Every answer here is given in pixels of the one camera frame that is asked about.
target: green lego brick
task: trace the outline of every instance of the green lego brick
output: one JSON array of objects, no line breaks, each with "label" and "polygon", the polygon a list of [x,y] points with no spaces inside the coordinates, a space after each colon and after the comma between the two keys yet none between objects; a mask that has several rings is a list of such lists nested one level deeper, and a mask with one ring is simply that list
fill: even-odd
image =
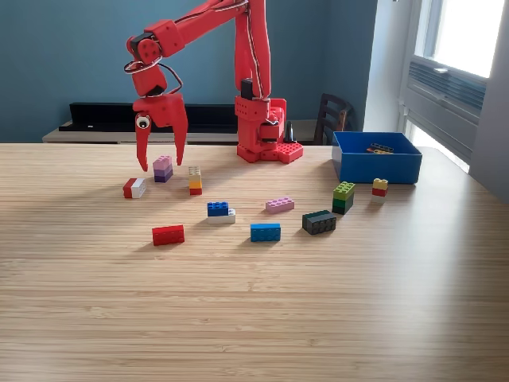
[{"label": "green lego brick", "polygon": [[355,184],[344,181],[334,190],[334,199],[346,201],[351,195],[353,195],[355,189]]},{"label": "green lego brick", "polygon": [[332,205],[334,207],[340,207],[344,209],[344,206],[347,204],[346,201],[342,201],[341,199],[332,199]]},{"label": "green lego brick", "polygon": [[327,211],[327,210],[324,210],[324,211],[312,212],[312,213],[308,213],[306,215],[302,215],[302,227],[303,227],[303,229],[306,229],[306,227],[307,227],[307,220],[308,219],[310,219],[312,217],[315,217],[315,216],[325,215],[326,213],[330,213],[330,212]]},{"label": "green lego brick", "polygon": [[345,209],[342,208],[342,207],[332,207],[332,213],[339,213],[340,215],[344,215],[346,212],[345,212]]},{"label": "green lego brick", "polygon": [[332,206],[340,207],[341,209],[349,209],[353,206],[355,195],[352,194],[346,201],[340,199],[332,199]]},{"label": "green lego brick", "polygon": [[332,205],[332,212],[339,213],[340,215],[346,215],[348,210],[353,206],[353,195],[345,201],[344,207],[339,205]]}]

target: chair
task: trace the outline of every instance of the chair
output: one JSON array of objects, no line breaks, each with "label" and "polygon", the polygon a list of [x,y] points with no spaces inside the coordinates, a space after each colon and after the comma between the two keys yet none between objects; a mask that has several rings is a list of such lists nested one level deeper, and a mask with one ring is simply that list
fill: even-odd
[{"label": "chair", "polygon": [[326,145],[331,146],[334,139],[334,131],[345,131],[351,125],[352,105],[341,98],[331,94],[322,94],[320,111],[318,112],[317,128],[313,145],[324,144],[324,133],[327,139]]}]

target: wire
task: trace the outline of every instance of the wire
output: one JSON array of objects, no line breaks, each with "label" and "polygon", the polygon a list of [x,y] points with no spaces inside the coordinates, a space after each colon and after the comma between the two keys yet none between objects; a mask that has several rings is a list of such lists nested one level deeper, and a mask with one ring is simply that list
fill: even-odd
[{"label": "wire", "polygon": [[201,14],[204,14],[205,12],[208,12],[209,10],[213,10],[214,12],[221,12],[224,10],[233,10],[234,8],[239,8],[240,6],[247,5],[248,2],[249,2],[249,0],[243,0],[242,2],[238,2],[236,4],[230,4],[229,6],[219,6],[217,8],[209,8],[207,10],[202,10],[201,12],[196,12],[195,14],[188,14],[187,16],[184,16],[184,17],[176,20],[175,24],[182,22],[182,21],[190,20],[192,18],[197,18],[198,16],[200,16]]},{"label": "wire", "polygon": [[173,76],[175,77],[175,80],[177,80],[178,82],[178,87],[174,88],[171,92],[169,92],[169,94],[173,94],[173,93],[176,93],[178,92],[179,90],[182,89],[182,86],[184,86],[184,82],[181,80],[181,78],[177,75],[177,73],[171,69],[169,66],[167,65],[164,65],[164,64],[158,64],[159,66],[162,66],[163,68],[169,70]]}]

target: white wall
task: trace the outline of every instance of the white wall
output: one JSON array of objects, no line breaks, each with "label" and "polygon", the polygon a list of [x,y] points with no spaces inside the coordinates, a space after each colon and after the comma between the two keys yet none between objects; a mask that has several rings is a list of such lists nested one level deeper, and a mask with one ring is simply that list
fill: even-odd
[{"label": "white wall", "polygon": [[413,0],[379,0],[364,131],[396,131]]},{"label": "white wall", "polygon": [[509,203],[509,1],[506,1],[470,174]]}]

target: lego brick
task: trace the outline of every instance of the lego brick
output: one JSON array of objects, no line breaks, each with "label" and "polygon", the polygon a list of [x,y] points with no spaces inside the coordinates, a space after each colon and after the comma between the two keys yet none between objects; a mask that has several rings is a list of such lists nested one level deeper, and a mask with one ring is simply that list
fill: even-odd
[{"label": "lego brick", "polygon": [[334,199],[346,201],[351,195],[353,195],[355,190],[356,190],[355,184],[344,181],[340,185],[338,185],[334,190]]},{"label": "lego brick", "polygon": [[157,177],[157,176],[154,176],[153,177],[153,181],[155,181],[156,183],[166,183],[167,181],[169,181],[169,179],[173,176],[173,171],[170,171],[168,174],[166,174],[166,176],[164,177]]},{"label": "lego brick", "polygon": [[289,211],[295,208],[295,202],[289,197],[280,197],[273,201],[267,201],[265,203],[265,210],[268,213],[278,213],[283,211]]},{"label": "lego brick", "polygon": [[385,151],[387,153],[394,153],[394,149],[392,147],[388,147],[388,146],[384,146],[384,145],[379,145],[378,143],[372,143],[371,144],[371,148],[376,152],[377,150],[379,151]]},{"label": "lego brick", "polygon": [[227,216],[209,216],[207,218],[209,224],[234,224],[235,223],[235,210],[228,209]]},{"label": "lego brick", "polygon": [[133,199],[139,199],[143,196],[143,193],[146,191],[146,182],[145,179],[140,177],[136,179],[134,184],[130,188]]},{"label": "lego brick", "polygon": [[355,199],[355,194],[351,195],[346,201],[342,201],[340,199],[332,199],[332,206],[348,210],[353,206],[354,199]]},{"label": "lego brick", "polygon": [[124,197],[126,199],[132,199],[133,198],[133,192],[131,191],[131,187],[136,182],[136,178],[132,177],[127,183],[123,186],[122,190],[124,192]]},{"label": "lego brick", "polygon": [[388,189],[371,189],[371,195],[376,195],[377,197],[385,197],[388,191]]},{"label": "lego brick", "polygon": [[162,155],[158,159],[155,160],[152,167],[154,170],[165,170],[170,167],[172,164],[172,157],[169,155]]},{"label": "lego brick", "polygon": [[306,227],[307,227],[307,220],[308,219],[311,219],[312,217],[315,217],[315,216],[325,215],[326,213],[330,213],[330,212],[325,209],[323,211],[311,212],[311,213],[307,213],[305,215],[302,215],[302,227],[303,227],[303,229],[306,229]]},{"label": "lego brick", "polygon": [[300,143],[278,143],[279,161],[289,164],[304,155],[304,147]]},{"label": "lego brick", "polygon": [[201,181],[189,181],[189,188],[190,189],[202,189],[203,185]]},{"label": "lego brick", "polygon": [[152,229],[153,245],[184,243],[184,226],[174,225]]},{"label": "lego brick", "polygon": [[226,201],[208,202],[207,216],[228,216],[228,203]]},{"label": "lego brick", "polygon": [[198,166],[190,166],[189,170],[189,181],[201,181],[201,171]]},{"label": "lego brick", "polygon": [[378,197],[376,195],[371,195],[371,201],[374,203],[380,203],[381,205],[385,203],[385,197]]},{"label": "lego brick", "polygon": [[189,195],[201,195],[202,189],[189,189]]},{"label": "lego brick", "polygon": [[307,226],[305,230],[310,235],[317,235],[319,233],[334,231],[336,229],[336,220],[336,216],[331,213],[315,216],[307,220]]},{"label": "lego brick", "polygon": [[347,201],[347,204],[344,207],[336,207],[335,205],[332,206],[332,213],[339,213],[340,215],[346,215],[346,213],[350,210],[350,208],[353,206],[353,198],[349,198]]},{"label": "lego brick", "polygon": [[389,182],[385,179],[378,179],[376,178],[373,181],[373,188],[374,189],[388,189],[389,188]]},{"label": "lego brick", "polygon": [[173,173],[173,166],[166,167],[165,170],[153,170],[153,175],[155,177],[166,177],[169,173]]},{"label": "lego brick", "polygon": [[341,207],[344,209],[344,206],[347,205],[346,201],[342,201],[341,199],[332,199],[332,205],[334,207]]},{"label": "lego brick", "polygon": [[252,224],[251,241],[279,241],[281,239],[280,224]]}]

